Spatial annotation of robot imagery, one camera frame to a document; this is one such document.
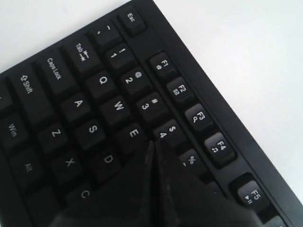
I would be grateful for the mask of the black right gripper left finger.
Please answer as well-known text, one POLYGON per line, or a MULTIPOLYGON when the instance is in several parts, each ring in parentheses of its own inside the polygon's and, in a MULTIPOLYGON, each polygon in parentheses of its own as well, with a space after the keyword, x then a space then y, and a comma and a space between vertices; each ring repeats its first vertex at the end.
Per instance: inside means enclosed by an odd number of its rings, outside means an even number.
POLYGON ((152 227, 155 143, 143 143, 113 180, 58 213, 53 227, 152 227))

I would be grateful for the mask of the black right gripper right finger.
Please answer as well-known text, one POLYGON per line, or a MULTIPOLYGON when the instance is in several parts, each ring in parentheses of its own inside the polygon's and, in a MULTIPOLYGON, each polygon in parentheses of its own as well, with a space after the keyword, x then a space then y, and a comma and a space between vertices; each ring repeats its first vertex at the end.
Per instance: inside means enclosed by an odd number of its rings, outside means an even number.
POLYGON ((215 194, 164 141, 155 143, 160 208, 166 227, 261 227, 257 214, 215 194))

